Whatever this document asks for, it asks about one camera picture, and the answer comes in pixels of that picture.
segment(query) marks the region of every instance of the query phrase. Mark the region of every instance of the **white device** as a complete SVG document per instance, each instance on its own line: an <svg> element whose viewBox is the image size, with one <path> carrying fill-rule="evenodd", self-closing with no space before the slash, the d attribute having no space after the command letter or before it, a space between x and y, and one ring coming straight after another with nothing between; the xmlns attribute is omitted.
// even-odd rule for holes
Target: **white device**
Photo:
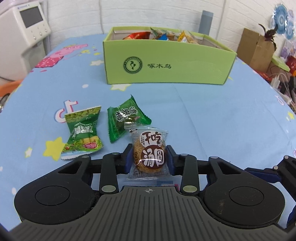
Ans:
<svg viewBox="0 0 296 241"><path fill-rule="evenodd" d="M45 57L51 33L40 3L13 6L0 14L0 78L22 80Z"/></svg>

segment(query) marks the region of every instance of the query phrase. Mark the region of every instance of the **gray ribbed plate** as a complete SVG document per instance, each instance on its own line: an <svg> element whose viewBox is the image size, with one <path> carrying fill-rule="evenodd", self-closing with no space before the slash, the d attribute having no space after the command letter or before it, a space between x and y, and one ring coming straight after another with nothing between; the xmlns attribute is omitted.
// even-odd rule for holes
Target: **gray ribbed plate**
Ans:
<svg viewBox="0 0 296 241"><path fill-rule="evenodd" d="M237 229L212 218L195 197L175 187L129 187L103 195L83 217L69 223L22 222L11 231L20 241L279 241L286 233L275 225Z"/></svg>

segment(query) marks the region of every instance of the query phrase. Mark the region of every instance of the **gray cylinder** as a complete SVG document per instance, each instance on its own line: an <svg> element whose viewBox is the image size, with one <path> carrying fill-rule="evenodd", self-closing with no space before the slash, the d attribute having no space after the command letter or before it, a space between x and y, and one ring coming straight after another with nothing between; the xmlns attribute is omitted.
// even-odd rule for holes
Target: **gray cylinder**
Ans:
<svg viewBox="0 0 296 241"><path fill-rule="evenodd" d="M200 19L200 28L198 30L200 34L210 34L213 16L214 14L212 12L208 12L205 10L202 11L202 18Z"/></svg>

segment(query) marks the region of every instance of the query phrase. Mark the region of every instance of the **pink cartoon pig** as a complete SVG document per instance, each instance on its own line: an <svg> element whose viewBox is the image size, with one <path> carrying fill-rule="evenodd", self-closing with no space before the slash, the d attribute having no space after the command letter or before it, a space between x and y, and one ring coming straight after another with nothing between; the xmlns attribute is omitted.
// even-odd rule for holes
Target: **pink cartoon pig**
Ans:
<svg viewBox="0 0 296 241"><path fill-rule="evenodd" d="M45 68L45 67L53 67L57 62L59 62L65 55L74 52L77 49L81 49L87 47L88 44L80 44L74 45L70 47L62 48L61 50L51 54L49 57L42 59L35 68Z"/></svg>

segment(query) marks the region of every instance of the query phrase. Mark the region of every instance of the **silver screw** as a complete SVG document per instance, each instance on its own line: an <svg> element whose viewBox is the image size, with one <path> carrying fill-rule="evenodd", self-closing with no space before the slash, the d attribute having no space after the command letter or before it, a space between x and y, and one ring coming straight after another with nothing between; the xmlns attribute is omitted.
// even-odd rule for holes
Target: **silver screw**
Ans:
<svg viewBox="0 0 296 241"><path fill-rule="evenodd" d="M188 185L188 186L183 187L183 191L190 192L190 193L196 192L197 191L197 187Z"/></svg>
<svg viewBox="0 0 296 241"><path fill-rule="evenodd" d="M112 185L106 185L102 187L103 192L114 192L115 190L116 190L116 187Z"/></svg>

